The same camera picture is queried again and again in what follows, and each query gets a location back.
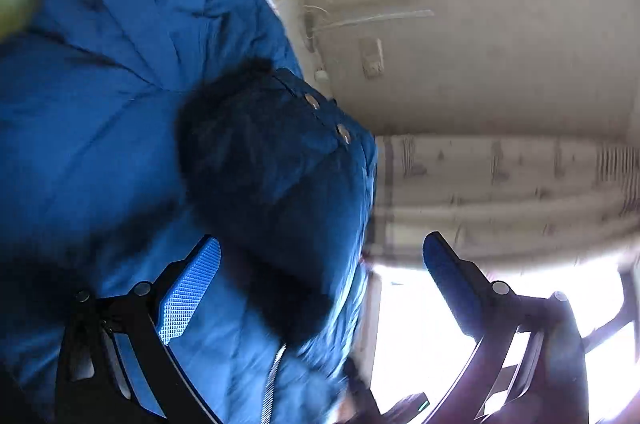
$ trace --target ceiling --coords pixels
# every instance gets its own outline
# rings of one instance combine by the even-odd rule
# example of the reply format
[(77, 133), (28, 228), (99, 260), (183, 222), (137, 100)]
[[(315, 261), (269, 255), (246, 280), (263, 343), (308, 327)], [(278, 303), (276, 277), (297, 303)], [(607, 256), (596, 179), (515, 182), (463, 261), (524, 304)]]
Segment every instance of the ceiling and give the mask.
[[(306, 2), (326, 9), (331, 22), (390, 10), (433, 12), (317, 34), (335, 98), (377, 134), (622, 140), (634, 124), (640, 0)], [(379, 78), (364, 76), (362, 38), (382, 42)]]

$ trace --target silver zipper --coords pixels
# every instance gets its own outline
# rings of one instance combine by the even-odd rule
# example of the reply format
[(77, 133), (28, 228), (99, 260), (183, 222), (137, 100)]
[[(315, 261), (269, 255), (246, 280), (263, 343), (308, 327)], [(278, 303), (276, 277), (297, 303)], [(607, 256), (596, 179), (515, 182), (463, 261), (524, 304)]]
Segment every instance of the silver zipper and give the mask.
[(276, 375), (278, 374), (278, 368), (280, 367), (280, 361), (284, 351), (287, 349), (287, 345), (283, 344), (278, 350), (276, 356), (273, 358), (273, 364), (269, 370), (267, 376), (267, 385), (264, 389), (264, 400), (262, 401), (262, 416), (260, 417), (260, 424), (269, 424), (271, 422), (271, 413), (273, 412), (273, 392), (276, 387)]

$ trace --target blue jacket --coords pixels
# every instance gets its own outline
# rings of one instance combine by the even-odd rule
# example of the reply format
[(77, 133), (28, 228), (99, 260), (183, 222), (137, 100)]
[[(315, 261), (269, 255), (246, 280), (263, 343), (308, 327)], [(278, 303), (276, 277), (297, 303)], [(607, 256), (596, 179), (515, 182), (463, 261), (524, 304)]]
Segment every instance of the blue jacket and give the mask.
[(286, 343), (271, 423), (323, 422), (376, 149), (264, 0), (44, 0), (0, 46), (0, 155), (0, 362), (42, 416), (75, 292), (121, 295), (212, 234), (222, 265), (174, 354), (226, 424), (258, 423)]

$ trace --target blue gripper pad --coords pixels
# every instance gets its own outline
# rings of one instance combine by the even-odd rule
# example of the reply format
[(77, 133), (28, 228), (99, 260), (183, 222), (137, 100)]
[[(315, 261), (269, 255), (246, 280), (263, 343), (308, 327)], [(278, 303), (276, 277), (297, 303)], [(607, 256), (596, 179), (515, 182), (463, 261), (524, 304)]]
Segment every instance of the blue gripper pad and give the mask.
[(220, 266), (220, 244), (209, 238), (162, 299), (158, 336), (167, 345), (182, 335)]

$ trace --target curtain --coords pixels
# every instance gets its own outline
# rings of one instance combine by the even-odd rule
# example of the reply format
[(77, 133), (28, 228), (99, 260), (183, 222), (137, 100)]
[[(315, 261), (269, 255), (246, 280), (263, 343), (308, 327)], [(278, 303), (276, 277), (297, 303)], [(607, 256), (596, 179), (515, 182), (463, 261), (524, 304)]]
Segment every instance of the curtain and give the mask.
[(530, 269), (633, 251), (640, 242), (640, 153), (541, 137), (378, 137), (364, 258), (421, 267), (438, 230), (484, 269)]

